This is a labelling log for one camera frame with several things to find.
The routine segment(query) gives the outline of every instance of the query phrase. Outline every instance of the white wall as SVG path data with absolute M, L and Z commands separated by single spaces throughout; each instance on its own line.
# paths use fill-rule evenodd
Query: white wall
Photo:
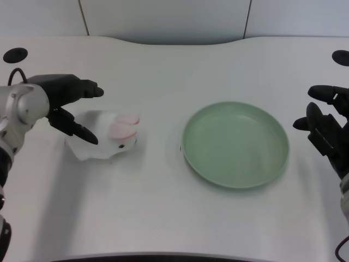
M 242 39 L 250 0 L 82 0 L 90 35 L 144 44 Z
M 81 0 L 90 35 L 145 44 L 242 39 L 250 0 Z M 78 0 L 0 0 L 0 35 L 87 35 Z M 245 37 L 349 37 L 349 0 L 252 0 Z
M 0 0 L 0 35 L 87 35 L 78 0 Z
M 349 0 L 252 0 L 246 37 L 349 37 Z

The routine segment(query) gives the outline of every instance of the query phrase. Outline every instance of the white table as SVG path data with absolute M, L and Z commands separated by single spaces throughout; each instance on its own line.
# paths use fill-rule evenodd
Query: white table
M 105 95 L 66 109 L 139 112 L 141 125 L 132 151 L 79 162 L 64 135 L 47 120 L 38 121 L 5 185 L 1 212 L 13 228 L 5 261 L 132 252 L 335 261 L 334 248 L 349 229 L 339 206 L 340 180 L 308 134 L 292 124 L 314 101 L 306 94 L 310 86 L 349 87 L 349 68 L 331 57 L 349 50 L 349 39 L 150 46 L 103 37 L 0 38 L 0 54 L 14 47 L 29 55 L 19 64 L 0 61 L 0 84 L 6 85 L 15 67 L 28 77 L 75 74 L 96 81 Z M 225 100 L 258 106 L 285 128 L 289 164 L 272 184 L 224 189 L 186 165 L 179 150 L 186 121 L 203 106 Z

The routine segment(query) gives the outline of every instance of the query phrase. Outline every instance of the white plush rabbit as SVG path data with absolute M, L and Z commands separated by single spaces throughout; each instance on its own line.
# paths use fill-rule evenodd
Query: white plush rabbit
M 134 146 L 137 136 L 135 125 L 139 121 L 137 114 L 87 111 L 77 115 L 75 122 L 89 129 L 98 138 L 98 145 L 88 143 L 74 135 L 67 137 L 67 143 L 79 160 L 107 159 Z

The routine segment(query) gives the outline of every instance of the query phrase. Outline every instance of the pink bunny ear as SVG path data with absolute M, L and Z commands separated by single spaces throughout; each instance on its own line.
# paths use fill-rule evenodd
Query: pink bunny ear
M 137 134 L 136 128 L 129 124 L 112 123 L 109 128 L 109 137 L 112 139 L 129 139 Z
M 115 117 L 115 122 L 125 124 L 138 124 L 140 122 L 140 116 L 138 114 L 118 115 Z

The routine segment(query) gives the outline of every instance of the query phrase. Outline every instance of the green plate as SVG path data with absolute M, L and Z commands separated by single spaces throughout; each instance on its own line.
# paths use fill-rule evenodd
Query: green plate
M 288 139 L 279 122 L 244 103 L 209 105 L 187 123 L 182 150 L 202 177 L 225 187 L 268 183 L 285 170 Z

